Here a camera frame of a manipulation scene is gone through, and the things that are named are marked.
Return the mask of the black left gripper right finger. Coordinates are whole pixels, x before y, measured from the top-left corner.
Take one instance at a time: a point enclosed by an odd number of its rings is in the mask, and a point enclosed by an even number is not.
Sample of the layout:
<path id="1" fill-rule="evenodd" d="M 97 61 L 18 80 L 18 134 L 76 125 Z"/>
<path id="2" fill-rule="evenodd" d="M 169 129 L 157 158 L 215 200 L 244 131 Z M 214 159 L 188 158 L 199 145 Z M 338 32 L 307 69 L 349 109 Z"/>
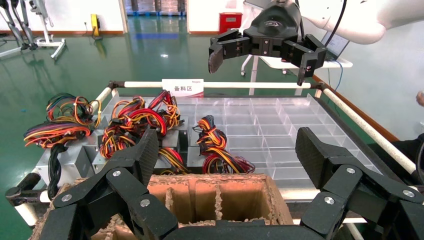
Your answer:
<path id="1" fill-rule="evenodd" d="M 346 148 L 322 142 L 308 127 L 297 131 L 295 152 L 319 193 L 300 225 L 331 239 L 348 212 L 373 223 L 383 240 L 424 237 L 424 197 L 408 185 L 365 167 Z"/>

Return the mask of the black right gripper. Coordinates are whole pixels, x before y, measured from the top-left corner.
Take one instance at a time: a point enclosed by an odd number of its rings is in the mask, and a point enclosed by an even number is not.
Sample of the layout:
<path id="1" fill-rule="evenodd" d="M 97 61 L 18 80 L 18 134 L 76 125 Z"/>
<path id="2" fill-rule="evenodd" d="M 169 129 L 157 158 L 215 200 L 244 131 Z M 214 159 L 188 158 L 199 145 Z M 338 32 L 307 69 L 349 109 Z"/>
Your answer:
<path id="1" fill-rule="evenodd" d="M 210 39 L 208 71 L 215 73 L 226 59 L 245 55 L 281 57 L 298 67 L 297 85 L 324 65 L 327 48 L 312 34 L 298 40 L 299 6 L 293 1 L 270 2 L 243 31 L 231 29 Z"/>

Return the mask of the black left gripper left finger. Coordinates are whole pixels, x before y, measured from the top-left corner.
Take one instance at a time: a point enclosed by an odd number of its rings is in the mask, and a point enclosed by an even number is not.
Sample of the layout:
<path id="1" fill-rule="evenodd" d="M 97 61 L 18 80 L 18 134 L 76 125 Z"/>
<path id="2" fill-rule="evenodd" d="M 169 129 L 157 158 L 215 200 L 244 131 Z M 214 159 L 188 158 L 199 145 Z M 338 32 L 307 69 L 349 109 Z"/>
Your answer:
<path id="1" fill-rule="evenodd" d="M 89 240 L 120 215 L 139 240 L 163 240 L 178 220 L 150 194 L 158 160 L 157 132 L 148 129 L 132 147 L 116 151 L 102 170 L 59 194 L 42 228 L 42 240 Z"/>

